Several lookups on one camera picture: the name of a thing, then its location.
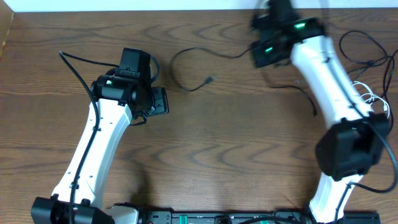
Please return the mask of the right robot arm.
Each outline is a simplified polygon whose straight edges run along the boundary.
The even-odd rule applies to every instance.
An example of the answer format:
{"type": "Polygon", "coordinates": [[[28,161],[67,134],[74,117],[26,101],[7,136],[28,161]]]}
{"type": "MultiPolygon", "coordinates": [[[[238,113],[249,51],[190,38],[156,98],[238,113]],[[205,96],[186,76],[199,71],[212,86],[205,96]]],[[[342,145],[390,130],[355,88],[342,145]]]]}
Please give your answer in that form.
{"type": "Polygon", "coordinates": [[[320,181],[300,221],[338,223],[353,189],[389,150],[389,120],[355,89],[316,17],[300,17],[290,1],[267,1],[266,13],[255,13],[251,26],[260,33],[251,44],[255,66],[291,63],[307,81],[311,101],[319,104],[325,120],[326,134],[315,148],[320,181]]]}

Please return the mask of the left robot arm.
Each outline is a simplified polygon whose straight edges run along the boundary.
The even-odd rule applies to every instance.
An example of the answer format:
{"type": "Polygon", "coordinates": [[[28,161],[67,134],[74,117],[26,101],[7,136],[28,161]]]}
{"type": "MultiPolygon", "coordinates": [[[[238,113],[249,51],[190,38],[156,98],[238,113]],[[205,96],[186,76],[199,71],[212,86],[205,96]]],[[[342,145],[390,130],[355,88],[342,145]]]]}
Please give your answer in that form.
{"type": "Polygon", "coordinates": [[[138,209],[115,205],[102,211],[104,186],[127,127],[142,118],[169,112],[165,88],[154,86],[156,59],[141,49],[125,48],[119,65],[83,84],[90,97],[85,129],[70,165],[49,198],[37,197],[34,223],[145,223],[138,209]]]}

